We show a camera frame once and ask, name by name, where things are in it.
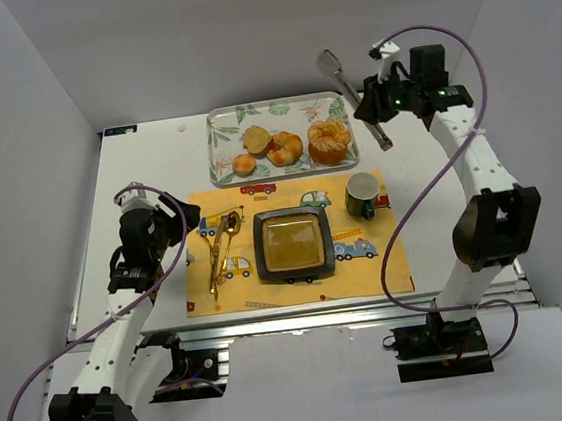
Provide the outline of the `large round orange bread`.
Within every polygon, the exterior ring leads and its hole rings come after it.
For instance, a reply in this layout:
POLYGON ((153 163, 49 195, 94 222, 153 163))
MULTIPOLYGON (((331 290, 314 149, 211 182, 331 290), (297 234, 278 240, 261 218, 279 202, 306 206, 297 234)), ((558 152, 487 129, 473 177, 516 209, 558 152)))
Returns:
POLYGON ((347 156, 352 135, 339 119, 314 121, 308 132, 309 155, 315 163, 335 165, 347 156))

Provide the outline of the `metal tongs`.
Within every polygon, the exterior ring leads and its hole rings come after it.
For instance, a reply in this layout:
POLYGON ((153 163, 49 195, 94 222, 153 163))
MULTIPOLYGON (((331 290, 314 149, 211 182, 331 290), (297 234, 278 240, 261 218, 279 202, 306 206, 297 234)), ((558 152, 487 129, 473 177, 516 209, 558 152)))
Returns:
MULTIPOLYGON (((358 95, 356 88, 354 88, 344 76, 339 59, 336 58, 330 50, 323 50, 317 56, 316 61, 318 69, 325 77, 332 80, 340 94, 348 100, 352 109, 357 109, 361 103, 361 97, 358 95)), ((366 126, 369 133, 372 134, 376 143, 379 144, 381 150, 388 151, 392 148, 392 140, 390 140, 389 136, 379 124, 371 124, 366 121, 364 121, 363 124, 366 126)))

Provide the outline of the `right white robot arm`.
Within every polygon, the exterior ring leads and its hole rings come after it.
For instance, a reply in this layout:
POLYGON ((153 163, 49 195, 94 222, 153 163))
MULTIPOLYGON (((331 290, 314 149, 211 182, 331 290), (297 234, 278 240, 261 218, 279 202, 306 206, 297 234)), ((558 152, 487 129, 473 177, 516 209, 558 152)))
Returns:
POLYGON ((445 151, 466 208, 452 232, 452 274, 428 312, 447 324, 469 321, 496 276, 530 247, 541 195, 507 172, 481 134, 469 92, 448 82, 443 46, 411 49, 407 68, 397 61, 398 51, 392 42, 371 50, 379 70, 365 80, 356 113, 382 123, 411 112, 445 151))

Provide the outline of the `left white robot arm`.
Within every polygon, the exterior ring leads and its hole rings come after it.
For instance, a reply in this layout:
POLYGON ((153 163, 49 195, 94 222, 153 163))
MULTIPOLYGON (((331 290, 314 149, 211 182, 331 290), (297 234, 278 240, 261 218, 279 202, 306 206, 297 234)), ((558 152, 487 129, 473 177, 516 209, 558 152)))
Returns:
POLYGON ((168 248, 180 248, 201 210, 165 193, 156 204, 125 196, 120 245, 111 257, 105 328, 98 331, 69 392, 53 395, 50 421, 139 421, 157 386, 174 369, 170 339, 152 344, 142 327, 154 309, 168 248))

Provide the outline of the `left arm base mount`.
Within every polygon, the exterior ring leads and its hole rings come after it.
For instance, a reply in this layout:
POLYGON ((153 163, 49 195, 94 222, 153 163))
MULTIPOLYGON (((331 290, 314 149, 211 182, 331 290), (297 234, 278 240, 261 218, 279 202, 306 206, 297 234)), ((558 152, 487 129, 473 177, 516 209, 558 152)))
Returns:
POLYGON ((220 398, 226 384, 219 383, 219 352, 215 349, 189 350, 179 335, 157 332, 145 336, 135 352, 159 347, 170 352, 171 371, 160 382, 152 404, 186 402, 205 398, 220 398))

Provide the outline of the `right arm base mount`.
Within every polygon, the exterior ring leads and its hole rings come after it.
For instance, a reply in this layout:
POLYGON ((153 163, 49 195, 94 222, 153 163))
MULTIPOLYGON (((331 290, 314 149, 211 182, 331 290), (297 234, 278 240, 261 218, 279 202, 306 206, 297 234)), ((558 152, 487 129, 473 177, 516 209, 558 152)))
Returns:
POLYGON ((394 328, 381 344, 395 354, 402 383, 481 375, 494 370, 477 318, 394 328))

